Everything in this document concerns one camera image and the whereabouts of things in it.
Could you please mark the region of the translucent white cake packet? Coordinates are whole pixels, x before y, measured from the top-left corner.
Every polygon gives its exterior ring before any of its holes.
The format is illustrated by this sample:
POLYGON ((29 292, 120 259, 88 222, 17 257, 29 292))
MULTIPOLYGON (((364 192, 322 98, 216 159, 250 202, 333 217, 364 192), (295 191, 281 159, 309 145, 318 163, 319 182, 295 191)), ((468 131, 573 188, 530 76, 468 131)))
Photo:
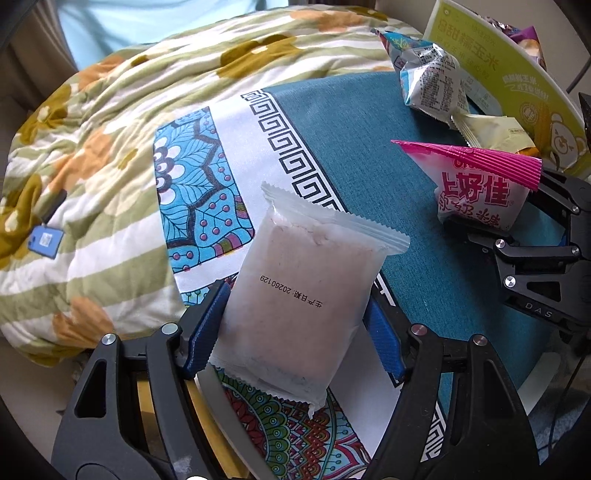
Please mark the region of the translucent white cake packet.
POLYGON ((410 237, 269 183, 211 352, 231 378, 315 414, 362 324, 387 257, 410 237))

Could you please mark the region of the pink snack bag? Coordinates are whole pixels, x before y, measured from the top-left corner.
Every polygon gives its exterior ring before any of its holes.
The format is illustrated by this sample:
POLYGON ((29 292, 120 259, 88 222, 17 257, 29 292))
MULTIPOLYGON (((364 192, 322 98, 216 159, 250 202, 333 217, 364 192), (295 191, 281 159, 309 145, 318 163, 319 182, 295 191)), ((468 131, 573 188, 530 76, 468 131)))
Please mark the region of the pink snack bag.
POLYGON ((436 184, 442 222, 459 216, 508 231, 541 182, 543 162, 537 157, 425 142, 394 144, 436 184))

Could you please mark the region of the white orange snack packet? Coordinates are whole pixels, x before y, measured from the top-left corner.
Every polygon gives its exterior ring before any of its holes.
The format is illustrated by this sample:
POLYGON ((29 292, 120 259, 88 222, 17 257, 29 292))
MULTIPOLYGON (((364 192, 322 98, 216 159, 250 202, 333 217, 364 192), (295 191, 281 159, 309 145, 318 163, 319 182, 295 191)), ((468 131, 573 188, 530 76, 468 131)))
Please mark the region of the white orange snack packet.
POLYGON ((513 117, 457 111, 452 121, 470 147, 540 157, 533 140, 513 117))

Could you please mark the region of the blue seal snack bag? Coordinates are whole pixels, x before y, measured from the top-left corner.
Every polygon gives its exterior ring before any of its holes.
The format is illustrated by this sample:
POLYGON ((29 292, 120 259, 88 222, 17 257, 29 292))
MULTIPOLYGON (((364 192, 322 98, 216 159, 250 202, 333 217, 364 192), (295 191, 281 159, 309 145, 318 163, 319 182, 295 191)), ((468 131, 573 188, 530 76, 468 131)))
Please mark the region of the blue seal snack bag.
POLYGON ((469 105, 458 60, 427 40, 373 29, 399 74, 404 104, 455 127, 453 115, 469 105))

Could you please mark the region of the purple snack bag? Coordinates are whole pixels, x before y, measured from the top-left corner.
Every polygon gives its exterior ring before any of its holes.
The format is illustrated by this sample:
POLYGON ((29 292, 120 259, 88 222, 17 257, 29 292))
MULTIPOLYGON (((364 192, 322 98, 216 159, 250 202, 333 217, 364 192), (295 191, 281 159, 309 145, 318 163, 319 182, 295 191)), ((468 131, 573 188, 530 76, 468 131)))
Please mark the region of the purple snack bag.
POLYGON ((492 17, 486 16, 485 20, 521 47, 543 70, 547 69, 541 42, 533 26, 520 29, 492 17))

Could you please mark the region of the floral striped duvet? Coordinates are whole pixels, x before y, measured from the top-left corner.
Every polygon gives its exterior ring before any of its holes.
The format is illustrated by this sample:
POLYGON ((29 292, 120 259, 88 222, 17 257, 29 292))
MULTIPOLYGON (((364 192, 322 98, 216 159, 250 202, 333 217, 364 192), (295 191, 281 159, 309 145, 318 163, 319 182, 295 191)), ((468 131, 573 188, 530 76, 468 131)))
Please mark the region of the floral striped duvet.
POLYGON ((297 80, 388 71, 373 29, 414 27, 361 6, 253 12, 133 46, 62 84, 17 131, 1 193, 1 333, 45 367, 133 338, 184 310, 155 174, 158 127, 211 100, 297 80), (64 232, 54 259, 35 226, 64 232))

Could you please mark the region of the blue patterned table cloth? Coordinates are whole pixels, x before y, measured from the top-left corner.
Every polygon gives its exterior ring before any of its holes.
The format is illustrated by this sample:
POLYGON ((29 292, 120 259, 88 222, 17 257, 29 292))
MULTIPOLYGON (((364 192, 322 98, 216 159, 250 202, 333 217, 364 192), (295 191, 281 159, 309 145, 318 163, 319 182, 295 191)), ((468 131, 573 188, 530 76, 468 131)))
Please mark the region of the blue patterned table cloth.
POLYGON ((191 410, 204 373, 271 479, 528 479, 535 440, 499 356, 482 336, 442 338, 411 324, 374 286, 384 259, 409 247, 394 229, 339 209, 315 157, 270 92, 238 102, 267 168, 202 108, 156 131, 159 210, 174 273, 223 260, 146 350, 156 418, 192 478, 222 471, 191 410), (238 271, 231 279, 230 271, 238 271), (404 384, 369 453, 329 383, 360 330, 404 384))

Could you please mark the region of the green cardboard box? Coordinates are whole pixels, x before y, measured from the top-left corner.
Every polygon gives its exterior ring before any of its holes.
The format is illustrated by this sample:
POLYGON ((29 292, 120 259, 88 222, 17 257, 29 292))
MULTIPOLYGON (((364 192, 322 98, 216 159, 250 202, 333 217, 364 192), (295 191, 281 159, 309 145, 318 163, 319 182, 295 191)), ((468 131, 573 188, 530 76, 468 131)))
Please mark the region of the green cardboard box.
POLYGON ((521 46, 454 1, 435 3, 424 38, 459 61, 466 94, 480 110, 517 119, 547 166, 590 177, 583 116, 521 46))

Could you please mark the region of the light blue window cloth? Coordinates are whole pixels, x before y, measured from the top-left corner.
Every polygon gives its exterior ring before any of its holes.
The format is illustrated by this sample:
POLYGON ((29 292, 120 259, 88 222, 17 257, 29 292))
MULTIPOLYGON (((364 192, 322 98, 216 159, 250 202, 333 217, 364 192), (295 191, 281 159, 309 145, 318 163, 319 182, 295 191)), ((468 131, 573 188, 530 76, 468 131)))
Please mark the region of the light blue window cloth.
POLYGON ((128 46, 158 42, 187 29, 287 7, 287 1, 62 0, 58 19, 80 70, 128 46))

